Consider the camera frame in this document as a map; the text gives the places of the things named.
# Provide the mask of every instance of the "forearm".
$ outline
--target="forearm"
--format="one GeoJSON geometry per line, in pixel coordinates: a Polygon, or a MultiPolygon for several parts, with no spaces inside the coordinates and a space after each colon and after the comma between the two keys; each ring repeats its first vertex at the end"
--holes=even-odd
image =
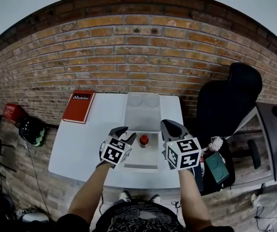
{"type": "Polygon", "coordinates": [[[78,215],[91,223],[110,167],[111,164],[108,163],[95,169],[89,180],[76,193],[68,213],[78,215]]]}
{"type": "Polygon", "coordinates": [[[182,215],[187,228],[194,232],[211,226],[207,207],[197,188],[193,174],[189,170],[179,173],[182,215]]]}

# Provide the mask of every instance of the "book cover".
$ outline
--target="book cover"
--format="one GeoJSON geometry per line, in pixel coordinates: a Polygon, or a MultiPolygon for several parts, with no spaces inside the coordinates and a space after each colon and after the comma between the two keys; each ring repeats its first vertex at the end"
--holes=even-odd
{"type": "Polygon", "coordinates": [[[94,96],[92,90],[75,90],[67,103],[62,119],[85,124],[94,96]]]}

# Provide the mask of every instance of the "brick wall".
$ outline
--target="brick wall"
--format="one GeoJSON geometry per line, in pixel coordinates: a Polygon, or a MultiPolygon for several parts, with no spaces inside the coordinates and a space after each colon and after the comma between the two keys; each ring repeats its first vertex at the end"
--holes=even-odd
{"type": "Polygon", "coordinates": [[[277,103],[277,38],[212,0],[64,0],[0,36],[0,112],[7,102],[58,124],[72,90],[178,95],[195,116],[200,88],[245,62],[277,103]]]}

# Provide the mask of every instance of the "black t-shirt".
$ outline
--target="black t-shirt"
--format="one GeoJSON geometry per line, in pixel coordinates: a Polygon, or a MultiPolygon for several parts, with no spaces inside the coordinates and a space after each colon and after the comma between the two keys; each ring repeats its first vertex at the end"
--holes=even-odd
{"type": "MultiPolygon", "coordinates": [[[[81,217],[67,214],[57,221],[58,230],[88,231],[90,225],[81,217]]],[[[188,232],[168,208],[150,202],[119,203],[98,220],[94,232],[188,232]]],[[[234,232],[231,227],[208,227],[201,232],[234,232]]]]}

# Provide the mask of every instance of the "small bottle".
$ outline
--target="small bottle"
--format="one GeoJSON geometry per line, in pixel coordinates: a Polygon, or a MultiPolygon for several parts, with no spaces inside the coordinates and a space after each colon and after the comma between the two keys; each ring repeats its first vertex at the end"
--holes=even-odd
{"type": "Polygon", "coordinates": [[[142,135],[139,139],[139,146],[141,148],[146,148],[148,146],[148,142],[149,142],[148,136],[142,135]]]}

